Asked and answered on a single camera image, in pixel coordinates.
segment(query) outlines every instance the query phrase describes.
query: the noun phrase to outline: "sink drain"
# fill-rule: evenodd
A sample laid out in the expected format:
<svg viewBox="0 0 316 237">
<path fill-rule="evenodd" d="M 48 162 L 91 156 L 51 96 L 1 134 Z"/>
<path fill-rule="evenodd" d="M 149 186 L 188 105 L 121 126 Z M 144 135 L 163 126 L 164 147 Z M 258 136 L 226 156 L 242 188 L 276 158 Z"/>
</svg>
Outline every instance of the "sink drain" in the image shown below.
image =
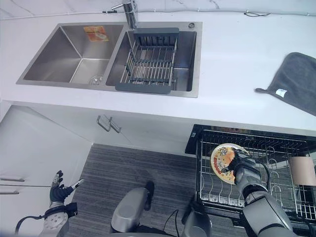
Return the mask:
<svg viewBox="0 0 316 237">
<path fill-rule="evenodd" d="M 95 75 L 90 79 L 90 85 L 99 85 L 102 82 L 102 75 Z"/>
</svg>

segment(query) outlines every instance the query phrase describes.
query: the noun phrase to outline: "floor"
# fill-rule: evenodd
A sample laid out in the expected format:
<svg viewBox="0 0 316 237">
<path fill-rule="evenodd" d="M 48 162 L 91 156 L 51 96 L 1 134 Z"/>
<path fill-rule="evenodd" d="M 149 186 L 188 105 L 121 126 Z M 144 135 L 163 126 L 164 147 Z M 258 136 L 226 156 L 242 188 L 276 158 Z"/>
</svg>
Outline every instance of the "floor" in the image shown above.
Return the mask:
<svg viewBox="0 0 316 237">
<path fill-rule="evenodd" d="M 152 208 L 144 211 L 141 224 L 162 229 L 168 216 L 179 209 L 181 218 L 195 191 L 195 158 L 128 148 L 92 146 L 82 172 L 85 179 L 73 201 L 78 203 L 78 216 L 70 219 L 67 237 L 101 237 L 109 233 L 111 217 L 119 201 L 131 189 L 142 187 L 148 180 L 155 183 Z M 229 219 L 211 216 L 212 237 L 245 237 Z M 166 232 L 176 235 L 174 217 Z"/>
</svg>

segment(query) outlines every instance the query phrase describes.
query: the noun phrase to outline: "decorated plate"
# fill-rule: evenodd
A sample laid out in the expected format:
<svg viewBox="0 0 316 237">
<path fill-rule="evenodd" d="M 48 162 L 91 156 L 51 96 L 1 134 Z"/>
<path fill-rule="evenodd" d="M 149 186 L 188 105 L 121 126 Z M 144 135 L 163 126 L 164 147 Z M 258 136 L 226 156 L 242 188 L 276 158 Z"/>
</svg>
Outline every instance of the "decorated plate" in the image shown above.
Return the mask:
<svg viewBox="0 0 316 237">
<path fill-rule="evenodd" d="M 212 167 L 214 173 L 224 182 L 229 184 L 234 184 L 235 176 L 233 175 L 233 171 L 229 171 L 226 173 L 222 173 L 221 170 L 223 168 L 226 168 L 231 161 L 235 157 L 235 153 L 232 148 L 240 149 L 246 153 L 246 151 L 243 147 L 233 144 L 233 143 L 225 143 L 221 144 L 218 147 L 216 147 L 210 158 L 210 166 Z"/>
</svg>

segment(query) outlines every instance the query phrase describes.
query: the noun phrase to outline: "stainless steel sink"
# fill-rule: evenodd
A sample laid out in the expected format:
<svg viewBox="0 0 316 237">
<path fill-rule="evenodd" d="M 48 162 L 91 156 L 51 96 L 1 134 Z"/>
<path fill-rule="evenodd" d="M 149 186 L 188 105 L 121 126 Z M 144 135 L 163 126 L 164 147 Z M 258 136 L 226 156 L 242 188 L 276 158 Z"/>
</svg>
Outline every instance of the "stainless steel sink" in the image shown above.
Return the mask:
<svg viewBox="0 0 316 237">
<path fill-rule="evenodd" d="M 195 22 L 190 27 L 189 24 L 139 22 L 140 28 L 152 28 L 153 31 L 156 28 L 179 28 L 172 64 L 171 92 L 167 95 L 198 96 L 202 23 Z M 115 86 L 122 79 L 135 41 L 134 32 L 129 30 L 126 23 L 59 24 L 17 84 L 116 91 Z"/>
</svg>

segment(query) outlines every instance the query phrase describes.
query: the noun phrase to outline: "faucet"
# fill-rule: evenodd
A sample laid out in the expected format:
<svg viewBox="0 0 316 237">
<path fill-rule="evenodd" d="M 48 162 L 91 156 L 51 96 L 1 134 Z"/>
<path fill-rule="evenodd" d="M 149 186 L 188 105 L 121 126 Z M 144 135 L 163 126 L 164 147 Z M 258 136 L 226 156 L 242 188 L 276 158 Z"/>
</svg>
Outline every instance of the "faucet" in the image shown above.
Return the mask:
<svg viewBox="0 0 316 237">
<path fill-rule="evenodd" d="M 137 21 L 135 17 L 135 0 L 122 0 L 122 4 L 111 7 L 112 10 L 124 7 L 127 23 L 132 30 L 136 29 Z"/>
</svg>

